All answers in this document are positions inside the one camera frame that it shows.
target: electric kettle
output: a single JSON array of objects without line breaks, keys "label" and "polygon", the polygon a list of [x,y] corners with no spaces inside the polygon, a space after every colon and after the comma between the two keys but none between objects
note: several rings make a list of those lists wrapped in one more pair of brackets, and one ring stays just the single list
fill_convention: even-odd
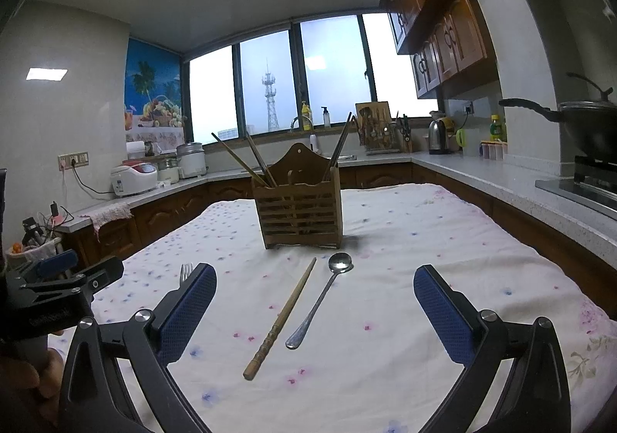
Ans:
[{"label": "electric kettle", "polygon": [[433,120],[428,128],[428,152],[430,155],[447,155],[448,134],[441,118]]}]

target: wok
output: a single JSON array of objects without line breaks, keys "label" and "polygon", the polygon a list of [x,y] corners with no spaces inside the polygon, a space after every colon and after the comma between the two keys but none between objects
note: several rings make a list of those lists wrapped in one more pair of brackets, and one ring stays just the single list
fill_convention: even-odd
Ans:
[{"label": "wok", "polygon": [[609,101],[613,89],[602,90],[589,78],[574,72],[567,72],[566,75],[591,83],[600,90],[600,100],[563,102],[557,106],[558,111],[519,98],[502,99],[499,104],[506,108],[526,108],[539,113],[548,121],[563,123],[578,149],[588,157],[617,163],[617,106]]}]

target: gas stove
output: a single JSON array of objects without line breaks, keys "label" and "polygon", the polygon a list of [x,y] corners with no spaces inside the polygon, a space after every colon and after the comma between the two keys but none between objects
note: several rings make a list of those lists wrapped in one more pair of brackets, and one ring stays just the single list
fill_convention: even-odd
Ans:
[{"label": "gas stove", "polygon": [[536,180],[536,187],[580,203],[617,221],[617,165],[575,157],[575,175]]}]

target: spoon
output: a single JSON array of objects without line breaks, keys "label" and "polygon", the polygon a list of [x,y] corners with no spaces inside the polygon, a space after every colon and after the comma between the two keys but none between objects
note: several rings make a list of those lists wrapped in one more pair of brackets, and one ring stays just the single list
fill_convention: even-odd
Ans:
[{"label": "spoon", "polygon": [[298,346],[300,346],[300,344],[302,344],[302,340],[304,339],[304,336],[309,329],[309,325],[313,320],[315,313],[317,312],[317,308],[319,308],[319,305],[322,303],[323,298],[326,296],[326,292],[331,287],[334,279],[341,273],[347,273],[348,271],[352,270],[354,264],[349,254],[346,254],[345,252],[337,252],[328,260],[328,267],[330,268],[330,271],[332,271],[332,276],[328,280],[326,286],[323,288],[319,299],[317,299],[317,302],[315,303],[315,306],[313,306],[313,309],[310,310],[307,317],[295,330],[295,332],[289,336],[288,340],[285,341],[285,346],[288,347],[290,350],[295,350]]}]

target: power outlet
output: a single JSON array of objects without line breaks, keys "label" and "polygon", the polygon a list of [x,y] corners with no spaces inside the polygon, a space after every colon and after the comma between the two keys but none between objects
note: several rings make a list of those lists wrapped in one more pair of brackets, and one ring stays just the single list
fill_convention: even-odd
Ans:
[{"label": "power outlet", "polygon": [[87,151],[82,151],[79,153],[70,153],[68,155],[60,155],[58,157],[58,170],[62,171],[63,169],[70,169],[73,166],[75,167],[85,167],[86,165],[89,165],[90,161],[88,158],[88,152]]}]

